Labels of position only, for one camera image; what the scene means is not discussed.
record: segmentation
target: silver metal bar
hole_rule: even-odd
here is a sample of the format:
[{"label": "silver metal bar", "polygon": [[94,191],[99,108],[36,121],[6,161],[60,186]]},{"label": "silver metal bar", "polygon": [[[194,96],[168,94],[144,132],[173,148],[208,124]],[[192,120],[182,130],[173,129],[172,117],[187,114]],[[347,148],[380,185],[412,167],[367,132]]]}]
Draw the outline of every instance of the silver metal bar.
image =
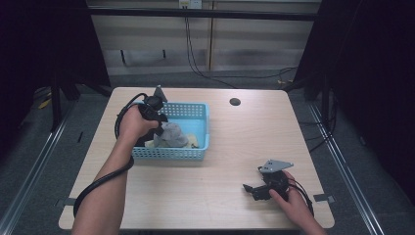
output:
[{"label": "silver metal bar", "polygon": [[314,120],[319,123],[318,127],[320,128],[320,132],[326,139],[327,147],[329,148],[329,151],[332,154],[332,157],[341,173],[341,176],[345,181],[346,187],[350,192],[351,197],[354,199],[354,202],[356,203],[356,206],[364,222],[366,223],[366,226],[369,229],[370,234],[384,235],[385,232],[383,231],[376,214],[374,213],[372,207],[370,206],[369,202],[367,201],[366,197],[361,191],[356,179],[353,176],[353,173],[347,165],[346,159],[344,158],[342,152],[339,149],[339,146],[337,145],[333,136],[330,135],[330,133],[326,130],[325,126],[322,124],[322,117],[320,111],[318,110],[315,104],[311,104],[309,108],[314,117]]},{"label": "silver metal bar", "polygon": [[61,137],[65,126],[67,124],[68,117],[75,106],[75,102],[69,103],[69,108],[62,119],[62,122],[58,126],[55,132],[51,133],[46,141],[45,145],[42,148],[39,156],[37,157],[36,162],[34,163],[30,173],[27,175],[19,193],[16,195],[13,202],[7,208],[3,218],[0,221],[0,234],[9,235],[12,234],[15,229],[16,224],[18,223],[19,218],[22,215],[25,205],[27,204],[34,187],[39,180],[43,169],[50,156],[52,155],[53,150],[55,149],[56,144],[58,143],[59,138]]}]

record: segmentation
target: table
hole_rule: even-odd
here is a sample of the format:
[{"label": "table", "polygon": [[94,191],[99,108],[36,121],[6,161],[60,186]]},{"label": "table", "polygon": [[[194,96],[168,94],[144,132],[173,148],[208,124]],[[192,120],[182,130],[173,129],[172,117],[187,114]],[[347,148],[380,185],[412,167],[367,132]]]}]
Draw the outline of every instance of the table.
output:
[{"label": "table", "polygon": [[[155,88],[117,88],[104,111],[70,193],[89,185],[115,143],[120,109],[136,94]],[[257,167],[269,159],[294,163],[288,171],[313,201],[323,227],[334,219],[302,138],[287,93],[275,90],[163,88],[169,102],[205,102],[210,111],[210,140],[201,162],[139,160],[129,170],[121,229],[296,229],[271,201],[255,201],[243,184],[263,185]],[[232,106],[238,98],[241,105]],[[71,229],[72,207],[59,221]]]}]

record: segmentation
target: person's right arm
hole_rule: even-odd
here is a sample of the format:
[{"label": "person's right arm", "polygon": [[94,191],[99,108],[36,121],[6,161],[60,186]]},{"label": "person's right arm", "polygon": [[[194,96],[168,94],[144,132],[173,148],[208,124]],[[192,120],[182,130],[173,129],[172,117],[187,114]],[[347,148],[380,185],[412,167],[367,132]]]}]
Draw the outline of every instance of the person's right arm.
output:
[{"label": "person's right arm", "polygon": [[[292,175],[287,171],[284,172],[289,179],[294,180]],[[326,231],[317,220],[315,220],[300,192],[293,187],[289,187],[287,194],[289,198],[288,202],[286,202],[275,190],[269,190],[269,195],[277,202],[287,218],[301,228],[305,234],[326,235]]]}]

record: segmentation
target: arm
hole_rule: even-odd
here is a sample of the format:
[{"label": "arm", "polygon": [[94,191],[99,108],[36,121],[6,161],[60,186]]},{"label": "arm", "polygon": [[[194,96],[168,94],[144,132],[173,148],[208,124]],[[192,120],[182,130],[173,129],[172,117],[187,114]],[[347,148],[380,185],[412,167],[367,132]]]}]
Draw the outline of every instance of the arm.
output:
[{"label": "arm", "polygon": [[[294,179],[287,171],[284,171],[289,179]],[[304,199],[299,191],[290,187],[287,192],[289,201],[286,202],[273,189],[269,190],[269,194],[275,202],[281,207],[293,223],[300,227],[307,235],[325,235],[327,234],[324,228],[315,220],[310,210],[305,204]]]},{"label": "arm", "polygon": [[[158,123],[141,117],[133,106],[127,111],[119,128],[119,136],[106,162],[94,181],[125,166],[138,138]],[[72,234],[118,234],[124,213],[127,172],[104,183],[88,194],[79,207]]]}]

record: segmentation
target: gray carpet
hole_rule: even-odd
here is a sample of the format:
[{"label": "gray carpet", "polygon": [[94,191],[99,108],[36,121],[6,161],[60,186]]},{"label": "gray carpet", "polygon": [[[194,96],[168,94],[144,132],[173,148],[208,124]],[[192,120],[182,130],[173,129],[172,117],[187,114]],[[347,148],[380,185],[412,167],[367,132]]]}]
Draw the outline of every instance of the gray carpet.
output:
[{"label": "gray carpet", "polygon": [[[206,88],[244,88],[244,89],[278,89],[278,80],[288,82],[294,70],[282,77],[246,78],[217,77],[219,82],[195,75],[192,72],[164,73],[151,75],[126,75],[111,77],[113,87],[117,86],[156,86],[163,87],[206,87]],[[260,77],[276,74],[278,71],[223,71],[214,75],[238,75]],[[47,163],[13,234],[69,234],[58,226],[62,208],[55,204],[59,199],[69,195],[71,187],[80,169],[83,158],[92,141],[101,115],[108,103],[108,98],[96,94],[92,90],[79,87],[81,97],[71,112],[66,128],[52,156]],[[294,111],[300,122],[303,137],[308,148],[322,141],[320,131],[314,122],[308,103],[304,101],[301,90],[289,93]],[[37,110],[33,106],[27,116],[20,138],[9,153],[9,158],[0,168],[0,201],[1,215],[13,201],[20,185],[27,176],[37,155],[49,135],[51,125],[50,107]],[[334,132],[346,160],[364,195],[379,218],[386,234],[413,234],[415,231],[415,211],[394,181],[383,171],[376,156],[369,147],[363,146],[358,132],[347,121],[342,111],[337,114],[337,125]],[[336,202],[331,209],[336,220],[329,234],[370,234],[353,198],[325,145],[311,153],[311,157],[319,174],[325,192],[332,195]],[[121,231],[121,234],[139,234],[138,231]],[[183,234],[181,231],[153,232],[154,234]],[[280,234],[278,231],[211,231],[199,234]]]}]

